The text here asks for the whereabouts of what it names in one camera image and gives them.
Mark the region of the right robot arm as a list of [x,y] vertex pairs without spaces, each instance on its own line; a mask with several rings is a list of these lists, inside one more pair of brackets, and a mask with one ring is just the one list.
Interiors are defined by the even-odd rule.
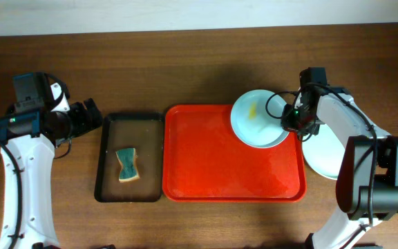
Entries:
[[371,228],[398,213],[398,136],[380,129],[341,87],[307,83],[285,107],[282,127],[311,136],[327,125],[343,145],[337,207],[306,248],[353,248]]

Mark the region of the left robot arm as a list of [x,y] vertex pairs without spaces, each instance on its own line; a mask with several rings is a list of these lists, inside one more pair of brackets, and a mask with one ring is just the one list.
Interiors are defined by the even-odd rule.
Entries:
[[5,184],[0,248],[59,248],[53,223],[51,171],[59,144],[100,127],[93,99],[53,100],[0,119]]

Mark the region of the green yellow sponge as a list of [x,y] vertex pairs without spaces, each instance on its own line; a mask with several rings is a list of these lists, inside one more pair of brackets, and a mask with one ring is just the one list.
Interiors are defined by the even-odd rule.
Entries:
[[140,178],[136,165],[137,154],[135,148],[120,149],[115,152],[121,170],[119,173],[119,182],[125,183],[135,181]]

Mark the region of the light blue plate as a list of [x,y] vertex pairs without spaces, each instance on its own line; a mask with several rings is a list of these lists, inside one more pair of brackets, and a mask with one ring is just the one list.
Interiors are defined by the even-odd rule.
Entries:
[[289,132],[281,126],[281,117],[286,105],[284,99],[263,89],[248,91],[235,101],[231,108],[230,123],[238,137],[250,147],[266,149],[282,143]]

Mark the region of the pale green plate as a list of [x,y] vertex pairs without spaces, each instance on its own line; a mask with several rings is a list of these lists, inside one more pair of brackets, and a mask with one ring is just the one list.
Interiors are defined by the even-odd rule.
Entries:
[[329,126],[321,125],[317,135],[302,143],[302,151],[306,163],[317,174],[338,179],[345,148]]

